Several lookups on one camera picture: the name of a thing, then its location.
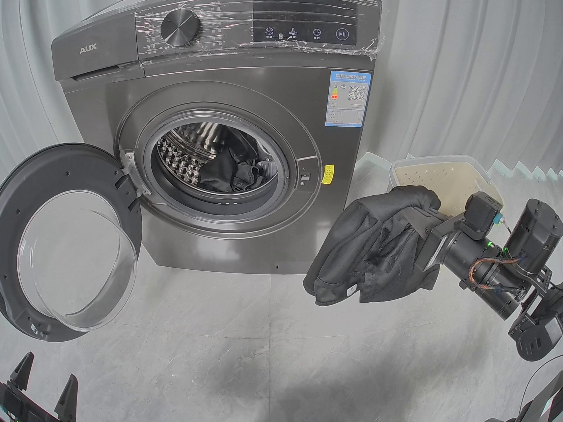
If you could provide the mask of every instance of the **black cloth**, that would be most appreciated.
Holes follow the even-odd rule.
[[[338,303],[357,290],[361,302],[383,302],[433,288],[437,267],[413,270],[420,237],[401,213],[406,207],[438,209],[440,200],[423,186],[395,187],[353,201],[338,216],[303,281],[316,304]]]
[[[256,166],[256,141],[232,129],[226,144],[227,148],[200,167],[198,187],[219,193],[241,193],[256,189],[264,181]]]

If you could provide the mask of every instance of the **door glass window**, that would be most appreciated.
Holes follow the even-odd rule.
[[[77,331],[113,319],[130,296],[135,247],[114,209],[90,191],[61,193],[29,220],[18,250],[18,277],[40,312]]]

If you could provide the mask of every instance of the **control dial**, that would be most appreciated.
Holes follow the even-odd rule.
[[[169,12],[160,25],[166,44],[181,47],[193,41],[201,29],[199,18],[190,10],[180,8]]]

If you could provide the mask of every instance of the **laundry basket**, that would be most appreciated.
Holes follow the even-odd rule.
[[[423,156],[395,161],[389,170],[395,186],[420,185],[434,191],[442,205],[440,212],[455,216],[465,211],[470,195],[484,191],[504,205],[498,189],[484,168],[471,156]]]

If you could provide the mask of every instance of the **qr code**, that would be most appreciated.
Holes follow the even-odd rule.
[[[348,93],[349,100],[363,100],[365,99],[365,93],[368,88],[365,86],[350,86],[350,91]]]

